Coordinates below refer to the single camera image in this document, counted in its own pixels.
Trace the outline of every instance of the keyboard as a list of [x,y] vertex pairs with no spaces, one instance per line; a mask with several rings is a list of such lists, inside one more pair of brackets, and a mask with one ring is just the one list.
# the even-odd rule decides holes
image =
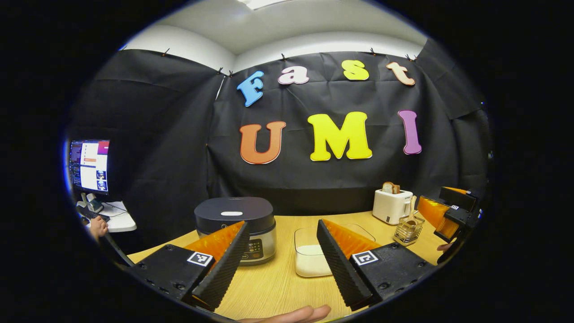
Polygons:
[[81,215],[87,217],[88,219],[95,219],[96,217],[101,216],[102,220],[104,220],[105,222],[110,220],[109,216],[105,216],[103,214],[92,212],[92,211],[88,210],[87,207],[81,207],[81,206],[77,205],[76,210],[78,212],[80,212]]

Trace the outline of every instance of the table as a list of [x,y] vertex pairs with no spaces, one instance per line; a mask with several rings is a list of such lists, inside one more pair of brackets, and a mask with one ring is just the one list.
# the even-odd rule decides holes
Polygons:
[[126,207],[122,202],[109,202],[104,203],[104,209],[98,212],[105,216],[109,216],[110,220],[107,222],[108,232],[126,232],[137,229],[134,219],[131,218],[130,213],[127,212]]
[[[294,232],[299,228],[316,226],[325,218],[337,224],[358,224],[367,230],[376,242],[385,245],[394,242],[396,226],[375,218],[371,211],[330,216],[275,216],[277,221],[277,253],[268,263],[243,267],[235,273],[221,305],[215,310],[219,315],[238,320],[264,318],[291,312],[306,305],[318,307],[327,304],[330,314],[322,322],[335,320],[356,313],[345,306],[333,276],[303,278],[295,273]],[[407,248],[429,263],[437,264],[443,253],[436,251],[445,242],[433,234],[435,228],[424,222],[418,241]],[[198,239],[194,230],[167,243],[184,247]],[[144,259],[164,244],[137,252],[128,257],[135,263]]]

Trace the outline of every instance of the hand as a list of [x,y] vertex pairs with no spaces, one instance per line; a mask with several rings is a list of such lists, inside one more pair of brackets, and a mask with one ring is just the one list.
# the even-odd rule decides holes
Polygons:
[[99,241],[100,237],[103,237],[107,233],[107,223],[102,219],[101,216],[97,216],[96,218],[92,219],[92,224],[90,225],[90,233]]
[[328,305],[323,305],[314,309],[305,306],[289,313],[280,314],[268,318],[244,318],[238,320],[241,323],[312,323],[327,317],[331,311]]
[[450,248],[451,246],[452,246],[452,243],[449,243],[449,244],[441,244],[441,245],[439,245],[439,247],[436,248],[436,249],[437,249],[437,251],[442,251],[442,252],[444,253],[444,252],[445,252],[448,248]]

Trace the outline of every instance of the white toaster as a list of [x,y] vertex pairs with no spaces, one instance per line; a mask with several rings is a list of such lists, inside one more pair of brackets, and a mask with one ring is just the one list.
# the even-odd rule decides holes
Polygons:
[[375,191],[373,216],[390,225],[397,225],[398,219],[410,214],[410,200],[413,193],[400,190],[398,194]]

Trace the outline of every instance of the monitor screen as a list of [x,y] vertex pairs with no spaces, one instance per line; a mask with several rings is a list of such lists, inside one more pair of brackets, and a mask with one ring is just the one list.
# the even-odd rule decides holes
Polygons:
[[69,169],[74,187],[108,194],[107,155],[109,140],[72,140]]

